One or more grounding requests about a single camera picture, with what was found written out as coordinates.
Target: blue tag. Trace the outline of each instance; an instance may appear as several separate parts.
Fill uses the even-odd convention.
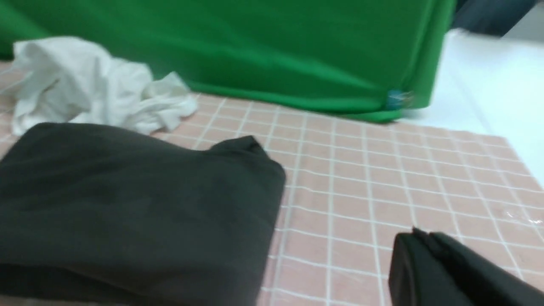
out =
[[[401,109],[404,105],[404,99],[406,94],[401,90],[390,90],[387,93],[387,102],[385,103],[385,109],[387,111],[396,111]]]

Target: white surface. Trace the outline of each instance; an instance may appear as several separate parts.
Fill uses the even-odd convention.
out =
[[[544,186],[543,90],[544,44],[454,31],[431,106],[405,120],[506,137]]]
[[[189,88],[172,72],[153,81],[147,65],[113,58],[74,37],[15,43],[13,67],[29,72],[15,97],[13,134],[42,122],[94,123],[149,134],[172,131],[196,111]]]

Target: pink grid mat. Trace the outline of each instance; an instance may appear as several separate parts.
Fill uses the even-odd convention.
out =
[[[199,103],[154,136],[202,150],[251,134],[288,174],[259,305],[390,305],[393,238],[412,225],[444,231],[544,290],[542,189],[505,139],[221,97]],[[0,103],[0,152],[16,140],[11,107]]]

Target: wrinkled cloth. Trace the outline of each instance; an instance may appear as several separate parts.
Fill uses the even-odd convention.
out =
[[[285,185],[251,137],[36,125],[0,162],[0,295],[254,306]]]
[[[175,72],[154,81],[146,64],[114,58],[80,38],[16,42],[14,54],[13,67],[28,71],[15,94],[15,135],[44,122],[171,131],[197,109]]]
[[[395,237],[389,273],[393,306],[541,306],[544,293],[441,233]]]

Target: folded black cloth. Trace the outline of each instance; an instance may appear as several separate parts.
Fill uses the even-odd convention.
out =
[[[194,151],[40,124],[0,162],[0,294],[254,305],[284,185],[252,137]]]
[[[389,288],[394,306],[544,305],[544,293],[457,240],[416,228],[395,237]]]

